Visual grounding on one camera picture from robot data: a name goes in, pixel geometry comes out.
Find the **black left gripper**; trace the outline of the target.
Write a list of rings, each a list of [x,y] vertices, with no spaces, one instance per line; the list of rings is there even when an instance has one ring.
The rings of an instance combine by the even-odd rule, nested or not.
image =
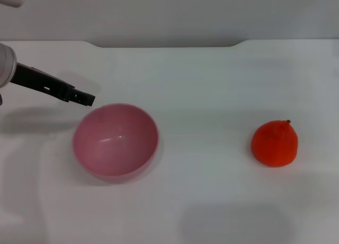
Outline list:
[[[45,93],[61,101],[71,101],[83,106],[92,106],[95,96],[75,89],[74,86],[33,67],[17,64],[10,81],[16,85]]]

